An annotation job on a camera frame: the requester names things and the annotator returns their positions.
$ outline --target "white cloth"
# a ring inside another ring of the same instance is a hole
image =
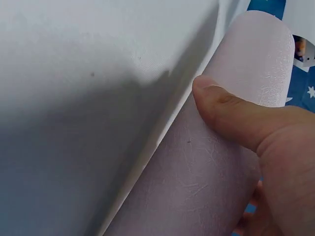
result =
[[[92,232],[248,4],[1,0],[0,234]]]

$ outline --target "finger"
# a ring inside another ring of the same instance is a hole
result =
[[[238,222],[238,224],[237,224],[237,226],[233,232],[237,233],[239,235],[243,235],[244,231],[246,230],[246,228],[248,227],[248,225],[252,219],[252,216],[253,216],[252,213],[244,212],[242,218]]]
[[[312,113],[297,107],[267,108],[245,101],[207,76],[194,80],[192,92],[208,126],[256,153],[261,143],[277,130],[314,119]]]
[[[250,204],[256,207],[259,201],[261,200],[262,196],[263,196],[262,181],[259,181],[252,194],[252,198],[250,199]]]

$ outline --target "textured white material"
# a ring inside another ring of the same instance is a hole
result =
[[[246,12],[204,74],[251,102],[283,106],[294,48],[283,22]],[[105,235],[230,235],[259,177],[256,154],[209,129],[190,95]]]
[[[248,3],[0,0],[0,235],[93,235]]]

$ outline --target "hand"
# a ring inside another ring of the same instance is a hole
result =
[[[207,76],[192,86],[201,117],[223,137],[260,157],[263,184],[254,214],[235,231],[250,236],[315,235],[315,115],[297,107],[266,108],[238,98]]]

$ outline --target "blue star-patterned fabric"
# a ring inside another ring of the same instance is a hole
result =
[[[286,105],[315,112],[315,67],[311,67],[309,72],[293,67]]]

